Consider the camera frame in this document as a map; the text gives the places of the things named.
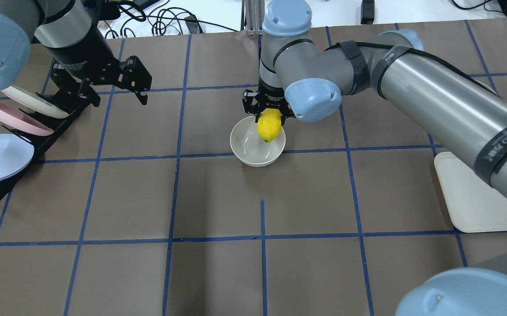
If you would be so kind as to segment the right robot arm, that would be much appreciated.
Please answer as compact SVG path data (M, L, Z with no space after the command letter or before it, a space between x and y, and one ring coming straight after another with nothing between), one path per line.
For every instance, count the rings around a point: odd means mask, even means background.
M409 29L367 42L343 41L321 52L309 34L303 0L273 0L265 9L259 89L245 90L245 112L260 122L275 109L317 122L343 96L372 88L440 140L491 188L507 198L507 102L444 60L424 52ZM507 316L507 254L433 276L408 292L397 316Z

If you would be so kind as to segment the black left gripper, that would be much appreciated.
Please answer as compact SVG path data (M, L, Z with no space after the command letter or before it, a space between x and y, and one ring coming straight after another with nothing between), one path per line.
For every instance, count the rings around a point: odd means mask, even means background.
M101 33L88 33L79 42L63 48L49 48L61 66L53 66L50 78L60 91L99 107L101 98L92 85L112 85L133 92L147 105L152 76L139 57L120 62Z

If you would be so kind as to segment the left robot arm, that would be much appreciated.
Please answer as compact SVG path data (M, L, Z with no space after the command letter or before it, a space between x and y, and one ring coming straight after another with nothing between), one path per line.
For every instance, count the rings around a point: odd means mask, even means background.
M133 92L143 105L152 76L137 56L120 61L80 0L0 0L0 91L16 82L37 39L54 56L59 91L100 104L95 86Z

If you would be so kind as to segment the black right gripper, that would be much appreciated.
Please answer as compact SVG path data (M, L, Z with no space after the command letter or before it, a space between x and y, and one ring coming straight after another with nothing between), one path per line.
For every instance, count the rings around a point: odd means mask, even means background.
M242 94L242 104L245 113L255 117L255 123L259 122L261 112L268 108L281 112L281 126L285 125L287 119L296 118L285 98L284 89L281 87L259 86L257 92L245 89Z

